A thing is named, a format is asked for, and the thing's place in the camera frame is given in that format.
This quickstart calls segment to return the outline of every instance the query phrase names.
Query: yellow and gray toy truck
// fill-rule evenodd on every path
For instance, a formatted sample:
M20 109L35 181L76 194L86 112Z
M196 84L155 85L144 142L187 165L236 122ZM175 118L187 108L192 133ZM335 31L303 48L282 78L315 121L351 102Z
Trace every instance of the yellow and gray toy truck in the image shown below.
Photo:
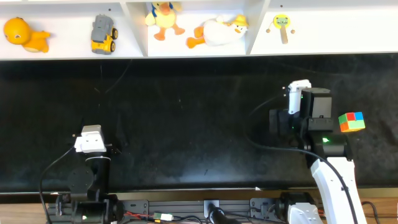
M114 52L114 40L118 38L118 30L113 26L113 20L105 15L98 15L93 22L91 32L91 49L96 54L109 55Z

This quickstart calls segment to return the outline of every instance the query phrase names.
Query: white shelf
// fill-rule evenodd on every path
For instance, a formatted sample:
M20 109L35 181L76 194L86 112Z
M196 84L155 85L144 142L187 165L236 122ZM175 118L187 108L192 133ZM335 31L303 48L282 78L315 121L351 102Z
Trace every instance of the white shelf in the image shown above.
M243 55L348 54L398 52L398 1L396 0L181 0L177 24L185 29L166 40L154 39L157 26L147 27L150 0L0 0L0 24L12 17L24 18L35 30L52 34L48 53L30 53L0 38L0 60L51 60L89 58L229 57ZM277 14L286 14L288 44L271 26ZM111 55L91 52L92 22L106 14L115 22L119 38ZM206 44L189 49L188 37L208 19L223 15L232 21L244 14L249 30L241 40L218 47Z

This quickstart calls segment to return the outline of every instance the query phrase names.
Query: black mat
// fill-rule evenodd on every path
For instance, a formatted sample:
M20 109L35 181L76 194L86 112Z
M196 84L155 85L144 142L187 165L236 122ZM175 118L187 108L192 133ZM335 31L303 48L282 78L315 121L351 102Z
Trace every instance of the black mat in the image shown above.
M41 171L85 124L130 146L111 162L110 191L315 186L303 155L264 152L244 139L242 120L293 80L333 94L333 115L362 111L350 133L359 187L398 186L398 60L394 54L87 60L0 63L0 192L37 192ZM287 106L287 99L270 107ZM267 108L251 129L267 129ZM66 190L84 159L68 155L45 190Z

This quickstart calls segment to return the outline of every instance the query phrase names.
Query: wooden floor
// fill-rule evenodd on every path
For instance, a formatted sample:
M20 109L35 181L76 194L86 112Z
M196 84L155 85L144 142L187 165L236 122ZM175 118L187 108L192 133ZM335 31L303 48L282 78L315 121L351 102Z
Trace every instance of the wooden floor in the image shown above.
M379 217L396 217L398 198L362 198L375 204ZM366 215L373 216L372 207L364 205ZM368 224L376 223L374 218L367 218ZM380 218L382 224L398 223L397 218ZM41 204L2 204L0 205L0 224L43 224L45 217Z

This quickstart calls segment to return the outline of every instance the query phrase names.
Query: duck wearing blue vest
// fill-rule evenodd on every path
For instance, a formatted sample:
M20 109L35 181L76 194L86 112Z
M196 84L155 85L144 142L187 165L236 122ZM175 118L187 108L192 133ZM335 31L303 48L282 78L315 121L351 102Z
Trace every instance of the duck wearing blue vest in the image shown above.
M160 27L159 33L154 35L157 40L165 40L165 33L168 28L173 28L175 35L181 35L185 32L185 29L179 28L175 23L177 20L175 10L177 12L182 10L179 2L152 2L152 11L145 18L145 23L148 26L156 24Z

